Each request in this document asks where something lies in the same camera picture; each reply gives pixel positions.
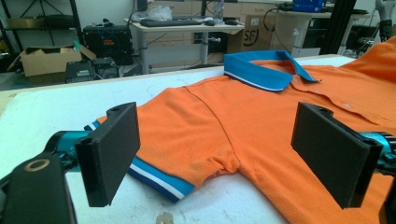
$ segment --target blue box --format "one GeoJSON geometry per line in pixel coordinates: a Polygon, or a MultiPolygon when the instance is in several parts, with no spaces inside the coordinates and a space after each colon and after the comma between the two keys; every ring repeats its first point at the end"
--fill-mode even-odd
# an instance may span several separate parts
{"type": "Polygon", "coordinates": [[[293,11],[319,13],[323,7],[324,0],[294,0],[293,11]]]}

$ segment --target black keyboard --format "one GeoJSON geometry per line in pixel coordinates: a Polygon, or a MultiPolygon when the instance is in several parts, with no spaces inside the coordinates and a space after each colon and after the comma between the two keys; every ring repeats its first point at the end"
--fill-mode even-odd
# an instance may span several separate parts
{"type": "Polygon", "coordinates": [[[199,21],[141,21],[140,24],[146,27],[164,27],[164,26],[186,26],[186,25],[201,25],[199,21]]]}

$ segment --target blue collar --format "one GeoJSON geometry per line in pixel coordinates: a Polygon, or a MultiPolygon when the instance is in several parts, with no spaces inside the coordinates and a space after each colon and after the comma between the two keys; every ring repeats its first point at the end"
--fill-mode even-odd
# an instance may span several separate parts
{"type": "Polygon", "coordinates": [[[296,74],[307,81],[318,82],[311,77],[284,50],[257,50],[224,55],[224,73],[248,85],[265,91],[283,91],[290,84],[292,75],[252,63],[254,60],[289,60],[296,74]]]}

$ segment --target desk leg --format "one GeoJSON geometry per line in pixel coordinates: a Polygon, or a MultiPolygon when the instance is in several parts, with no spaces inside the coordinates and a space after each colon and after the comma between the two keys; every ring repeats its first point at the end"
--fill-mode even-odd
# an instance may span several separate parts
{"type": "Polygon", "coordinates": [[[208,43],[209,33],[202,33],[202,45],[201,45],[201,64],[207,64],[207,53],[209,48],[208,43]]]}
{"type": "Polygon", "coordinates": [[[143,75],[149,73],[148,42],[146,33],[140,32],[140,58],[142,60],[143,75]]]}

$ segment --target orange polo shirt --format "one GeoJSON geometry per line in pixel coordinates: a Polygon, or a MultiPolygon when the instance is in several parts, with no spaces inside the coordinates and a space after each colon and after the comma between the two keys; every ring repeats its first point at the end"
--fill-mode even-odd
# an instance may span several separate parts
{"type": "Polygon", "coordinates": [[[291,223],[379,223],[391,176],[374,174],[362,207],[341,209],[290,142],[299,102],[330,109],[356,132],[396,136],[395,55],[392,38],[341,67],[304,66],[320,82],[294,76],[280,92],[227,76],[166,89],[138,107],[141,148],[129,173],[177,202],[239,172],[291,223]]]}

